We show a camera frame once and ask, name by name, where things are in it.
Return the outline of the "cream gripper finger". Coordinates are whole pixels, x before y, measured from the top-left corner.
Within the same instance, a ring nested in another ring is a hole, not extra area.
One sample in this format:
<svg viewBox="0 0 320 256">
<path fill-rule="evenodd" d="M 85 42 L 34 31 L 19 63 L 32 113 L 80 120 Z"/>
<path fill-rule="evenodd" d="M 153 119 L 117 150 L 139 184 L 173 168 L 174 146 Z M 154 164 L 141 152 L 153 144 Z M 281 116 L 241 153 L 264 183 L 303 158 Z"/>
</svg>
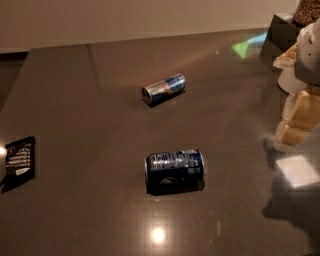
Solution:
<svg viewBox="0 0 320 256">
<path fill-rule="evenodd" d="M 294 149 L 319 124 L 319 88 L 307 88 L 298 95 L 289 95 L 275 134 L 274 148 Z"/>
<path fill-rule="evenodd" d="M 287 67 L 292 67 L 294 65 L 294 60 L 296 56 L 297 45 L 294 44 L 286 52 L 281 54 L 273 62 L 273 66 L 278 69 L 284 69 Z"/>
</svg>

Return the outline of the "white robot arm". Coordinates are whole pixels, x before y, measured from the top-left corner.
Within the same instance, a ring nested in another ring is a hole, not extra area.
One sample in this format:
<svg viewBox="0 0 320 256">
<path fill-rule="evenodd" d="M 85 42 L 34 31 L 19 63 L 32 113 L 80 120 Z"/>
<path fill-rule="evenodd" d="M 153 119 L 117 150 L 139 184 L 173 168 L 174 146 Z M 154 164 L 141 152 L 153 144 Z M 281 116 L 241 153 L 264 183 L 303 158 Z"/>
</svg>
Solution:
<svg viewBox="0 0 320 256">
<path fill-rule="evenodd" d="M 320 124 L 320 19 L 303 28 L 273 66 L 281 69 L 278 85 L 288 94 L 274 147 L 291 151 Z"/>
</svg>

